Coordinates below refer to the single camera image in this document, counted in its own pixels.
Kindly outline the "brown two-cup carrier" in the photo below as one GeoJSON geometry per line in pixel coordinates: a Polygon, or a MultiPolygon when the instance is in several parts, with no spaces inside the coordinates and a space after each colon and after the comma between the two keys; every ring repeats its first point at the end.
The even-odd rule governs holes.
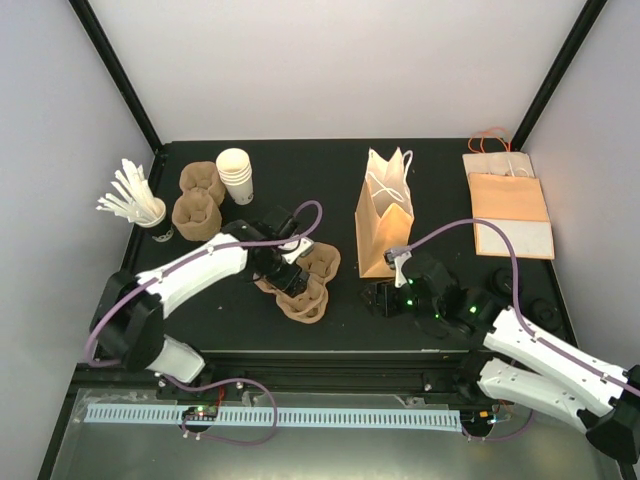
{"type": "Polygon", "coordinates": [[[318,242],[310,254],[296,260],[296,264],[309,275],[306,290],[300,295],[289,297],[265,279],[254,284],[262,292],[275,296],[276,305],[287,318],[313,324],[325,314],[329,302],[327,284],[337,275],[340,262],[341,254],[335,246],[318,242]]]}

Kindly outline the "brown cup carrier stack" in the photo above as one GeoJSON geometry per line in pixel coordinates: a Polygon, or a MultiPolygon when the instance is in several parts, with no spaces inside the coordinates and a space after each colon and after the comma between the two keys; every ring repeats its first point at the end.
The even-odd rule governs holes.
{"type": "Polygon", "coordinates": [[[187,241],[206,242],[221,230],[226,189],[211,161],[186,165],[180,175],[181,196],[172,211],[172,222],[187,241]]]}

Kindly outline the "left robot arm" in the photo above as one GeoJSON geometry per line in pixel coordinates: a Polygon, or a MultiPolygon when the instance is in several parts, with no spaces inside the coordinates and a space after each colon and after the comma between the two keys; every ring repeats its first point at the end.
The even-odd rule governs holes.
{"type": "Polygon", "coordinates": [[[113,274],[91,324],[85,349],[90,364],[149,370],[179,381],[193,399],[207,397],[215,384],[213,372],[204,368],[204,358],[193,347],[166,334],[166,319],[187,300],[236,275],[265,279],[289,297],[302,294],[309,275],[297,261],[314,243],[297,228],[297,219],[285,210],[269,221],[235,220],[168,264],[137,275],[113,274]],[[96,348],[107,359],[92,358],[96,348]]]}

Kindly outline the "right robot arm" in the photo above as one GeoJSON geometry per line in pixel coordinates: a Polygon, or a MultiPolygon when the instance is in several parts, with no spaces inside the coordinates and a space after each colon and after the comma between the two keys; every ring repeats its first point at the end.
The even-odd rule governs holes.
{"type": "Polygon", "coordinates": [[[584,434],[620,463],[639,460],[639,369],[599,360],[520,316],[482,288],[463,288],[428,255],[393,259],[393,278],[368,285],[366,305],[385,317],[411,313],[474,340],[454,379],[457,396],[520,404],[584,434]]]}

